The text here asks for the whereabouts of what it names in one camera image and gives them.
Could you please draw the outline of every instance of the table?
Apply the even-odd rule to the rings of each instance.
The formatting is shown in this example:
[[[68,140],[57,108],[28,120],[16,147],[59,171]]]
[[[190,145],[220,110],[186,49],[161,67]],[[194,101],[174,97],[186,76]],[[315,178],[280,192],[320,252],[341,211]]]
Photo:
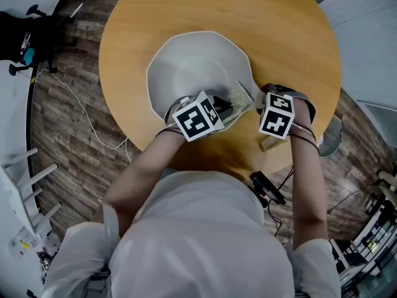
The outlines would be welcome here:
[[[213,30],[248,55],[258,85],[283,84],[305,93],[318,109],[319,137],[331,121],[341,89],[336,38],[314,0],[119,0],[106,24],[99,53],[109,109],[141,150],[164,127],[151,110],[146,69],[172,36]],[[266,153],[259,115],[245,113],[229,130],[185,144],[171,166],[217,170],[238,179],[269,174],[292,163],[289,144]]]

